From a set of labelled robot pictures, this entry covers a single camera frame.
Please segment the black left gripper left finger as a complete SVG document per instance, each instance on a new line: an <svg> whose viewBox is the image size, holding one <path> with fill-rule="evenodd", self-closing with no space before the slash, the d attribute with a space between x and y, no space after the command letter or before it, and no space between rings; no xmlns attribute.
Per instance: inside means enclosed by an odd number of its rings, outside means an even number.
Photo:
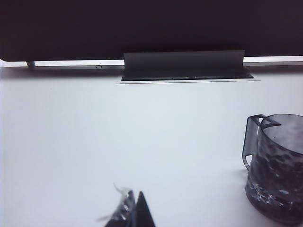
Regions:
<svg viewBox="0 0 303 227"><path fill-rule="evenodd" d="M106 222L105 227L130 227L135 220L136 201L134 192L128 187L118 187L113 183L115 190L120 194L120 200L115 210L96 219L96 222Z"/></svg>

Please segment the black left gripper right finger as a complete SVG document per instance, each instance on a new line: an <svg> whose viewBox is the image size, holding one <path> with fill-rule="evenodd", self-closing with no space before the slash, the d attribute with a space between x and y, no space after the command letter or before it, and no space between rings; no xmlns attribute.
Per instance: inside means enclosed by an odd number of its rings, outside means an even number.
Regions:
<svg viewBox="0 0 303 227"><path fill-rule="evenodd" d="M139 192L136 203L136 227L156 227L150 213L147 201L142 191Z"/></svg>

